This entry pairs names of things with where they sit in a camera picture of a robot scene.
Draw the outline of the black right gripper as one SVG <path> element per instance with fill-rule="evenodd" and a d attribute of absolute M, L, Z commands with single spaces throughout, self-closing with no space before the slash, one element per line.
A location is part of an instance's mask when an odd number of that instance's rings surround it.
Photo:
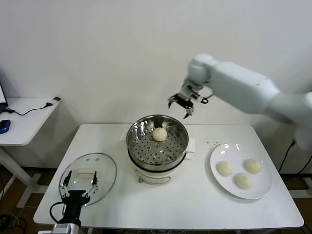
<path fill-rule="evenodd" d="M 193 101 L 204 103 L 204 97 L 199 94 L 200 86 L 193 87 L 190 84 L 183 84 L 178 95 L 173 95 L 168 98 L 168 108 L 170 109 L 173 103 L 180 104 L 186 110 L 184 119 L 193 115 Z"/>

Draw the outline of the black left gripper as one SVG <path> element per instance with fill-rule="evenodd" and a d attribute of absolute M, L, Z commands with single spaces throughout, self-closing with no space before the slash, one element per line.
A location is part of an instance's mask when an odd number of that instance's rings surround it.
<path fill-rule="evenodd" d="M 91 188 L 86 192 L 85 190 L 70 190 L 68 191 L 68 184 L 71 178 L 71 171 L 64 178 L 63 182 L 59 185 L 59 192 L 63 204 L 65 205 L 65 211 L 61 223 L 81 223 L 79 217 L 81 208 L 89 203 L 89 198 L 92 197 L 98 190 L 98 178 L 97 172 L 94 173 L 94 177 L 91 182 Z"/>

